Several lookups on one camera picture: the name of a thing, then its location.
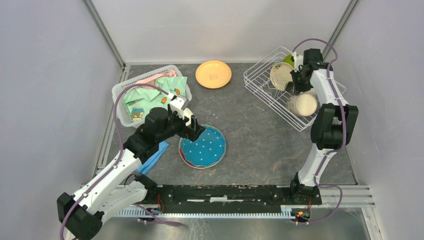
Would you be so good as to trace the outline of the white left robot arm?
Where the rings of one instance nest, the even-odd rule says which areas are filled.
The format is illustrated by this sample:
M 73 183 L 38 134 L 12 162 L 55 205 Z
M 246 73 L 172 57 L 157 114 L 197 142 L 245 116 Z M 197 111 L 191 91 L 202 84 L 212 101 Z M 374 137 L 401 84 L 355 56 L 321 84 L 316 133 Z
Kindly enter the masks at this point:
M 134 183 L 120 191 L 114 190 L 158 152 L 161 142 L 175 135 L 194 142 L 205 129 L 188 108 L 153 108 L 106 168 L 73 194 L 64 192 L 57 198 L 59 238 L 64 239 L 68 231 L 77 240 L 91 240 L 120 210 L 141 200 L 145 204 L 153 203 L 157 190 L 150 185 Z

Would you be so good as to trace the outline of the cream floral plate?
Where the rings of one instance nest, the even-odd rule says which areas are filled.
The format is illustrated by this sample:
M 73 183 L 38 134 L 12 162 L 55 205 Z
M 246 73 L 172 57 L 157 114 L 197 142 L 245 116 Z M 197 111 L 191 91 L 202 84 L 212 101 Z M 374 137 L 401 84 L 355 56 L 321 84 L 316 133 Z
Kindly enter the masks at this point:
M 279 91 L 285 91 L 293 84 L 291 71 L 293 67 L 286 62 L 278 62 L 270 70 L 269 78 L 272 85 Z

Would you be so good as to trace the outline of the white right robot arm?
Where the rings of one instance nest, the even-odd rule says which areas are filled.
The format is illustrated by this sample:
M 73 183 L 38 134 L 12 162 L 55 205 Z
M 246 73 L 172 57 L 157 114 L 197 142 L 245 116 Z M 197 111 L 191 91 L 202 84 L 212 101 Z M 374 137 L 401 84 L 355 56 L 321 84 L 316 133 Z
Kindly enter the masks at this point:
M 324 61 L 319 49 L 307 49 L 303 55 L 292 52 L 291 60 L 295 96 L 314 90 L 320 104 L 310 130 L 311 151 L 288 191 L 293 203 L 302 204 L 318 201 L 321 175 L 331 158 L 350 142 L 359 110 L 342 96 L 331 63 Z

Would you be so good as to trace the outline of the lime green plate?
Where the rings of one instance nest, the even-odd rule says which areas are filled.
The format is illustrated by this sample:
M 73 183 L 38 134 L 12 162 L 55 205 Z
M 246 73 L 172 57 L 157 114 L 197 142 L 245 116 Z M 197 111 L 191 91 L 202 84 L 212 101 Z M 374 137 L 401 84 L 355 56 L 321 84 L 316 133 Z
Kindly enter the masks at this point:
M 282 62 L 283 62 L 283 63 L 287 63 L 287 64 L 289 64 L 292 68 L 294 68 L 294 67 L 295 67 L 295 62 L 294 62 L 294 58 L 293 58 L 292 54 L 288 54 L 288 55 L 286 55 L 286 56 L 283 58 Z

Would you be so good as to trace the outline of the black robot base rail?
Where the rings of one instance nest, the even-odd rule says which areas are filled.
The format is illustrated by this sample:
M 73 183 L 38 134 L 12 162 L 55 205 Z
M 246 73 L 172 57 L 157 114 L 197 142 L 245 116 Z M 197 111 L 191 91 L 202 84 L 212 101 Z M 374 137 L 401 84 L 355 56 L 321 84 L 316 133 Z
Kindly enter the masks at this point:
M 321 205 L 318 187 L 295 177 L 288 186 L 158 185 L 146 175 L 135 177 L 147 190 L 142 204 L 160 206 L 165 214 L 276 214 L 281 206 Z

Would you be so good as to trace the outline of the green interior mug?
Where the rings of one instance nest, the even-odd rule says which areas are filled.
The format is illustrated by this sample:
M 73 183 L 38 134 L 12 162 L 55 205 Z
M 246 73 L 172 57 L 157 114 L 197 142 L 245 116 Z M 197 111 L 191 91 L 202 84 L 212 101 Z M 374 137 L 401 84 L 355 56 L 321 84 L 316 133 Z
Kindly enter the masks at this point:
M 314 95 L 302 93 L 290 97 L 286 103 L 286 107 L 296 116 L 308 117 L 316 112 L 318 102 Z

